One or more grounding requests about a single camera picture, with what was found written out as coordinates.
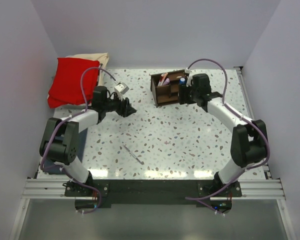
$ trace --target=glass panel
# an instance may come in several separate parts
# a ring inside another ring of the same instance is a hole
[[[191,205],[113,205],[84,215],[74,200],[30,201],[21,240],[286,240],[275,200],[234,200],[225,217]]]

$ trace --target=wooden box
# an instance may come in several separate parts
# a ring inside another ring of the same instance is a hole
[[[163,105],[178,103],[179,80],[181,78],[185,78],[185,81],[187,81],[188,79],[185,70],[168,72],[166,78],[169,78],[170,82],[165,86],[158,86],[158,83],[161,79],[161,74],[162,73],[151,75],[150,90],[153,95],[155,106],[159,107]]]

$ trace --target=small bottle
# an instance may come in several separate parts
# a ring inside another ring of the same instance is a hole
[[[180,80],[179,80],[179,84],[186,84],[187,82],[186,82],[186,79],[184,78],[184,77],[182,77],[182,78],[180,78]]]

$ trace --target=pink marker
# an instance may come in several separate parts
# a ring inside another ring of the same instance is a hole
[[[169,78],[167,78],[163,83],[162,83],[162,85],[161,86],[165,86],[165,85],[168,85],[170,83],[170,79]]]

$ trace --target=red towel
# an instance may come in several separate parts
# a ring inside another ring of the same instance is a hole
[[[47,100],[49,107],[56,108],[66,104],[80,105],[85,103],[80,87],[81,75],[86,69],[99,67],[99,65],[99,61],[88,59],[58,58],[58,67]],[[88,103],[93,97],[98,74],[98,69],[91,69],[84,75],[82,85]]]

